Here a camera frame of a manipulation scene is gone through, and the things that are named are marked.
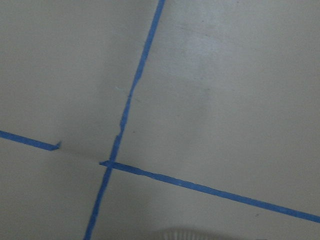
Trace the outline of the brown wicker basket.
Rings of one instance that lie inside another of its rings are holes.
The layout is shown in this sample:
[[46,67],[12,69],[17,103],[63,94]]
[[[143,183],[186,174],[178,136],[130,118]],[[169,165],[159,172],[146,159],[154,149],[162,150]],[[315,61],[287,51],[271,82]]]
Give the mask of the brown wicker basket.
[[183,227],[171,227],[155,231],[148,240],[244,240],[245,238],[211,233]]

